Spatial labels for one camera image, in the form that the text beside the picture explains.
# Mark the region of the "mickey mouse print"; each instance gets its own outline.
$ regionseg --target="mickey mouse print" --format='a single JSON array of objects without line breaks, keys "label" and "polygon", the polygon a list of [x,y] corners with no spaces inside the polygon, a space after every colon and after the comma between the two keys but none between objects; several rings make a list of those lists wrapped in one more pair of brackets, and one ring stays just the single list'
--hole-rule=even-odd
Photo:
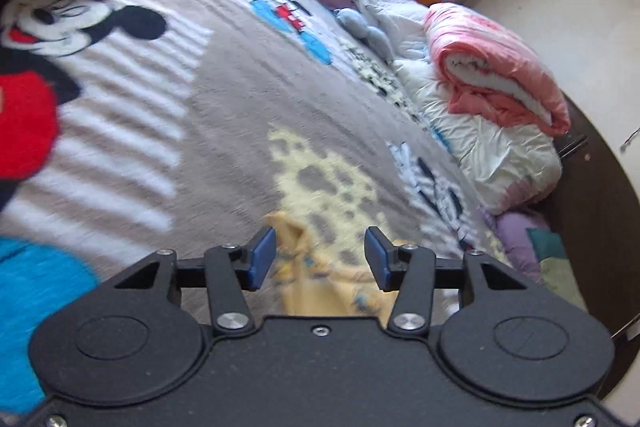
[{"label": "mickey mouse print", "polygon": [[6,229],[88,255],[146,255],[143,230],[172,229],[172,171],[211,31],[151,0],[0,9]]}]

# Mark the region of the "yellow fabric item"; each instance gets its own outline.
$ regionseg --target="yellow fabric item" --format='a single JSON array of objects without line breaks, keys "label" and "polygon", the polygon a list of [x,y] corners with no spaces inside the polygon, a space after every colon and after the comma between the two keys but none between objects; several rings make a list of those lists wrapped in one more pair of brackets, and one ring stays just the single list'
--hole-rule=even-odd
[{"label": "yellow fabric item", "polygon": [[547,257],[540,261],[540,269],[542,280],[548,290],[586,311],[587,304],[578,289],[578,283],[568,259]]},{"label": "yellow fabric item", "polygon": [[[285,212],[265,216],[278,238],[274,281],[288,315],[377,315],[386,325],[398,292],[378,289],[367,264],[343,273],[338,264],[316,255],[309,228]],[[394,242],[402,245],[403,241]]]}]

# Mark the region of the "bedspread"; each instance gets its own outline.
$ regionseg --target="bedspread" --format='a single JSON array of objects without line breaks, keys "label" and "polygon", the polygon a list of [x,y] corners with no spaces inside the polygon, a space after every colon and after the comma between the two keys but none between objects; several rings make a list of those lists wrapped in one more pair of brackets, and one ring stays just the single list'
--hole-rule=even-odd
[{"label": "bedspread", "polygon": [[[244,243],[281,211],[312,232],[323,284],[369,274],[346,298],[381,317],[366,227],[441,256],[500,251],[395,77],[315,0],[3,0],[1,21],[0,77],[31,71],[55,94],[41,164],[0,173],[4,235],[104,278],[158,248]],[[288,262],[250,297],[257,317],[281,310]],[[436,297],[436,320],[448,304]]]}]

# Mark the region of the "folded pink comforter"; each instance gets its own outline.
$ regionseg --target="folded pink comforter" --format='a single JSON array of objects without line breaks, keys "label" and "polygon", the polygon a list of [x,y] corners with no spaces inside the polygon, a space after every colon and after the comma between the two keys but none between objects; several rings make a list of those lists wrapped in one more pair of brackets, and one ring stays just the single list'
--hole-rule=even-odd
[{"label": "folded pink comforter", "polygon": [[553,74],[515,33],[452,3],[431,5],[425,30],[431,60],[452,87],[450,112],[501,126],[534,123],[550,136],[569,130]]}]

